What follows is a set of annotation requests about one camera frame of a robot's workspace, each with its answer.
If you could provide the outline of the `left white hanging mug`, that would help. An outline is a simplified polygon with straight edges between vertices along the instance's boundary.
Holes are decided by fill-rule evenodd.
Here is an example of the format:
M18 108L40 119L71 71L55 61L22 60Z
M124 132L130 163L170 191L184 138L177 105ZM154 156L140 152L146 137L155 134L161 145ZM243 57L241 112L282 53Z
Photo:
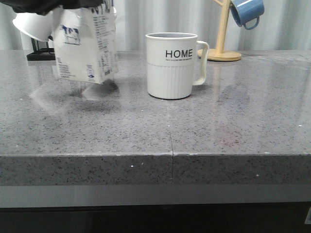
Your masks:
M52 16L50 11L45 16L36 13L17 13L12 20L14 26L27 36L42 42L53 40Z

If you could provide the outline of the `wooden mug tree stand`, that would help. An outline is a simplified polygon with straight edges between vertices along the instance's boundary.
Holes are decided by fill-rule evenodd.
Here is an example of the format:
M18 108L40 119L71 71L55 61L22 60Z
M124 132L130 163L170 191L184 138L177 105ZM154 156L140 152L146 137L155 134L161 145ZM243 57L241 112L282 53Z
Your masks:
M242 55L239 52L225 50L225 37L231 1L215 0L215 2L222 7L222 10L219 21L219 30L217 35L216 48L210 49L207 59L210 61L220 61L220 62L238 61L242 58Z

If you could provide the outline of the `blue hanging mug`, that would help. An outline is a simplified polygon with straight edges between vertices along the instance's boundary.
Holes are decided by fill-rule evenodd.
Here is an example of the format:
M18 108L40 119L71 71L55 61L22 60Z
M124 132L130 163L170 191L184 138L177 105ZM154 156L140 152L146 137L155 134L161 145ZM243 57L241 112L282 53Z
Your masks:
M258 26L260 16L264 14L264 3L263 0L232 0L230 10L239 27L252 30ZM246 25L254 19L256 23L253 26Z

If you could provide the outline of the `white blue milk carton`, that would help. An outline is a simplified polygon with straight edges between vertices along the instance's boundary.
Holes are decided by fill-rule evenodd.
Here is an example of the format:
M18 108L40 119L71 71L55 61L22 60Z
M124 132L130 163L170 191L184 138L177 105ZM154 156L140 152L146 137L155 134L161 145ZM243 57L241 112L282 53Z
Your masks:
M88 8L56 8L52 14L58 76L102 84L118 71L116 10L111 0Z

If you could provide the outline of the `white HOME mug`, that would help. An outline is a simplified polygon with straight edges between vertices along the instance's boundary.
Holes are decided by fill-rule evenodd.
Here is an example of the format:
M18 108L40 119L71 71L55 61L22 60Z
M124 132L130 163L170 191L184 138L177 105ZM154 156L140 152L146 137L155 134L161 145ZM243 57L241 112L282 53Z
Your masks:
M194 85L207 79L209 44L191 33L149 33L146 36L147 91L153 97L188 97ZM194 78L197 45L202 45L200 75Z

